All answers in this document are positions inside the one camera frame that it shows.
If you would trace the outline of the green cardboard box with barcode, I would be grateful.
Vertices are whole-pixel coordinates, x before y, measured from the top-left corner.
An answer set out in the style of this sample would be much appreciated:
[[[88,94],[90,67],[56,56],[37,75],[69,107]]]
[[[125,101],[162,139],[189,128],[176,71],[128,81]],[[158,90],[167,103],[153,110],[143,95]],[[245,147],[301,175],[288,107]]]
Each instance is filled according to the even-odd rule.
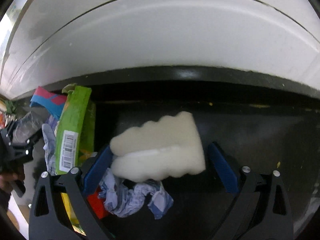
[[[67,94],[67,100],[56,134],[55,172],[58,175],[82,166],[93,154],[96,114],[90,88],[73,83],[62,92]]]

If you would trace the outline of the red round lid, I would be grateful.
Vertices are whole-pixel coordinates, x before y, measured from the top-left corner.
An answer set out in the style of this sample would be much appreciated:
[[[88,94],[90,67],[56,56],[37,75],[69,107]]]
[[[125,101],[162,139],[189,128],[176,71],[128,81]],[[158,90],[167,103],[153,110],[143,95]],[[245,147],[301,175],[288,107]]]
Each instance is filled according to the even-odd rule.
[[[104,199],[99,198],[99,193],[101,193],[101,188],[97,187],[93,194],[87,196],[87,201],[97,218],[103,219],[108,216],[109,212],[104,207]]]

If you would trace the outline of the blue white paper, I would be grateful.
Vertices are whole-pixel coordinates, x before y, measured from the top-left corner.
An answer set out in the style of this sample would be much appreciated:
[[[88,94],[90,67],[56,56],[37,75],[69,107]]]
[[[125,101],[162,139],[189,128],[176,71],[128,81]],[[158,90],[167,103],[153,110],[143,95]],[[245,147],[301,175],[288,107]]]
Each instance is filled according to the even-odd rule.
[[[154,219],[161,219],[174,204],[161,181],[147,180],[129,189],[124,185],[124,180],[116,177],[110,168],[104,173],[99,186],[101,192],[98,197],[104,200],[104,208],[119,218],[137,213],[148,196],[151,197],[148,208]]]

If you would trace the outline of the white melamine sponge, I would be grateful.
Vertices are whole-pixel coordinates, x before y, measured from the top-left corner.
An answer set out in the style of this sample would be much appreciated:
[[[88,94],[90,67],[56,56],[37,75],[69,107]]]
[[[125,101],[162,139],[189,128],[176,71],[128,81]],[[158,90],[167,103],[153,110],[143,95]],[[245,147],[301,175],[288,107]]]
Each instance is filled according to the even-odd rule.
[[[197,175],[206,169],[204,150],[193,115],[163,116],[114,137],[112,173],[141,183],[152,179]]]

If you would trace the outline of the blue pink snack packet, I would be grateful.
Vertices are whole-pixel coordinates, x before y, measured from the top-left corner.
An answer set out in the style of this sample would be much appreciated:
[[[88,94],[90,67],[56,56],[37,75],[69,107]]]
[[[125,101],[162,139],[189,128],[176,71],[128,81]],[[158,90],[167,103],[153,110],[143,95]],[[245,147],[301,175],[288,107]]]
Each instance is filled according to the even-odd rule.
[[[44,107],[50,115],[59,120],[67,101],[67,96],[59,95],[37,87],[30,100],[30,107]]]

